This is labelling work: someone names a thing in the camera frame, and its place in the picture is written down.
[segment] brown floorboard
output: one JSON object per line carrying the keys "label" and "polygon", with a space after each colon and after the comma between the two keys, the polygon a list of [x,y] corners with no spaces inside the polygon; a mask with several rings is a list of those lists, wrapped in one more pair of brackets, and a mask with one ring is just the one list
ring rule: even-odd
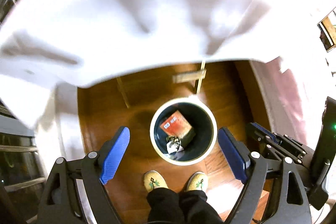
{"label": "brown floorboard", "polygon": [[[176,166],[153,149],[149,127],[155,111],[165,102],[192,94],[193,83],[173,84],[172,75],[197,70],[200,64],[157,68],[121,77],[130,103],[127,108],[116,79],[88,89],[78,89],[78,108],[86,152],[98,150],[119,126],[130,129],[130,144],[113,180],[106,185],[109,197],[126,224],[144,223],[149,213],[143,174],[157,170],[169,188],[181,191],[196,171],[209,176],[208,202],[225,219],[242,189],[218,144],[202,162]],[[199,99],[213,112],[217,127],[227,126],[237,140],[246,142],[245,124],[252,121],[249,103],[233,62],[206,64]]]}

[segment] person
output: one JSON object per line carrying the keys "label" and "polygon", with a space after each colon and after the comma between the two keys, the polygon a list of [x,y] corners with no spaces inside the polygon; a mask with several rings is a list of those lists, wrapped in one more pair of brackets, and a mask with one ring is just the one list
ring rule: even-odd
{"label": "person", "polygon": [[144,176],[151,206],[148,223],[223,224],[216,210],[207,203],[205,191],[208,177],[196,172],[189,179],[186,191],[179,195],[168,188],[164,178],[151,170]]}

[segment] black pants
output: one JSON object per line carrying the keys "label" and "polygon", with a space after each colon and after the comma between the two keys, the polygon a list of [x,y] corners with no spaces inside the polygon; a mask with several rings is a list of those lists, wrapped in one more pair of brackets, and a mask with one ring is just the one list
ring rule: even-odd
{"label": "black pants", "polygon": [[167,188],[148,193],[151,206],[148,222],[176,224],[223,224],[221,217],[207,203],[207,195],[200,190],[179,194]]}

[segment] slipper with green embroidery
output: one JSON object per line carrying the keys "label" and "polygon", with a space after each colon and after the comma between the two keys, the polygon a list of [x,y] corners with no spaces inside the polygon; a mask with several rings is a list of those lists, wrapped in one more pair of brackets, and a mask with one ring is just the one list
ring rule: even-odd
{"label": "slipper with green embroidery", "polygon": [[144,184],[147,192],[150,192],[156,188],[168,188],[167,183],[163,176],[159,172],[151,170],[144,176]]}
{"label": "slipper with green embroidery", "polygon": [[207,188],[208,188],[208,176],[203,172],[196,172],[190,178],[186,191],[201,190],[205,192]]}

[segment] trash can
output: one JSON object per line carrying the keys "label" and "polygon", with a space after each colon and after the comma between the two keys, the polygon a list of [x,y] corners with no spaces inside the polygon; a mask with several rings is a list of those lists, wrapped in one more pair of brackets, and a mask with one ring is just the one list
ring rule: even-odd
{"label": "trash can", "polygon": [[[194,128],[195,136],[183,151],[168,154],[167,134],[160,125],[177,110]],[[217,138],[217,124],[210,109],[198,98],[177,98],[156,111],[150,126],[150,137],[155,151],[164,160],[175,165],[192,165],[211,152]]]}

